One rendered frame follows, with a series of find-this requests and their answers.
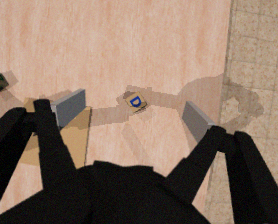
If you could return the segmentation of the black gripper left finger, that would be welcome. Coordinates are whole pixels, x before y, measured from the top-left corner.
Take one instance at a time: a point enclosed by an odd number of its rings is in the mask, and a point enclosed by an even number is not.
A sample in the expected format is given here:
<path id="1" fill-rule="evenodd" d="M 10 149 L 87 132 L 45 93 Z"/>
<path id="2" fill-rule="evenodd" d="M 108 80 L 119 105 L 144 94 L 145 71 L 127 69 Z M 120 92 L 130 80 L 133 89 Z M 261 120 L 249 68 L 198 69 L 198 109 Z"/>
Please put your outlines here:
<path id="1" fill-rule="evenodd" d="M 32 133 L 37 132 L 47 224 L 91 224 L 89 193 L 60 134 L 86 108 L 85 89 L 52 103 L 37 99 L 33 105 L 35 113 L 15 107 L 0 118 L 0 201 Z"/>

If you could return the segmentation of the tan flat mat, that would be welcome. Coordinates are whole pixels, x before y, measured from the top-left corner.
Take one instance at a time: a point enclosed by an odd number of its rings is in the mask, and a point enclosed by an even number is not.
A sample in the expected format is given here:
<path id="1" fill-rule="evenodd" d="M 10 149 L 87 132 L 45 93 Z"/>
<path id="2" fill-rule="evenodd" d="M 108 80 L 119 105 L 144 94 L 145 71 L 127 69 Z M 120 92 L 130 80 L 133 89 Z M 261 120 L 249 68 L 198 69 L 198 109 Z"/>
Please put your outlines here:
<path id="1" fill-rule="evenodd" d="M 33 101 L 36 99 L 24 97 L 24 107 L 27 112 L 34 112 Z M 64 144 L 67 145 L 76 169 L 85 166 L 91 107 L 87 107 L 69 122 L 61 131 Z M 40 166 L 37 135 L 31 136 L 25 147 L 19 163 Z"/>

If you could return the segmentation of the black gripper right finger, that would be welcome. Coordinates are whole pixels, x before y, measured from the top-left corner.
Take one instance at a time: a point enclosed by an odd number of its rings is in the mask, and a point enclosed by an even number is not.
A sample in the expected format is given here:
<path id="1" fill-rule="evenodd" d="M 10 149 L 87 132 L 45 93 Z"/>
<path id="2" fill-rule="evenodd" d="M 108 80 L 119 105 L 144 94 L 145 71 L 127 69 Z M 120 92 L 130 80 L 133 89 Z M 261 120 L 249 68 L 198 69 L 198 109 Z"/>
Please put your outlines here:
<path id="1" fill-rule="evenodd" d="M 140 202 L 134 224 L 180 224 L 218 151 L 225 153 L 234 224 L 278 224 L 278 185 L 251 136 L 226 133 L 192 101 L 182 119 L 198 144 Z"/>

